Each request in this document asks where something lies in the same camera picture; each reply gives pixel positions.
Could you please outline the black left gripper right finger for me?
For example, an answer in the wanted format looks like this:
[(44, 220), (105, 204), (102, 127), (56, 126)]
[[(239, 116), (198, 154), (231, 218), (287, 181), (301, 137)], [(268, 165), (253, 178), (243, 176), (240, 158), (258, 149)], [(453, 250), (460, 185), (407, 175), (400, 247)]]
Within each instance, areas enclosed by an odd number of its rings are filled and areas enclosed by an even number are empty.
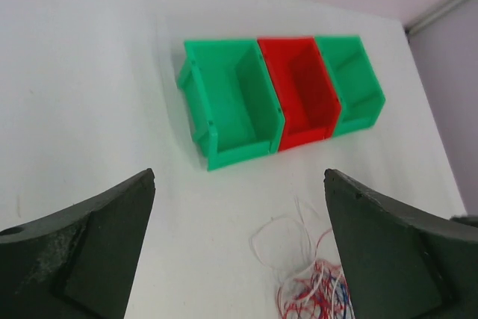
[(437, 217), (339, 170), (324, 189), (357, 318), (477, 317), (477, 217)]

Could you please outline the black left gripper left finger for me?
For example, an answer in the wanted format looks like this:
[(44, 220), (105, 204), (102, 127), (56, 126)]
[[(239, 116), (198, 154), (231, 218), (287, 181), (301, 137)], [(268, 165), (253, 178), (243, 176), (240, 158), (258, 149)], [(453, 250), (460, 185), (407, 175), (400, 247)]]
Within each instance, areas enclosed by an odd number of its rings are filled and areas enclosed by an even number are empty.
[(1, 231), (1, 317), (123, 318), (154, 198), (146, 169)]

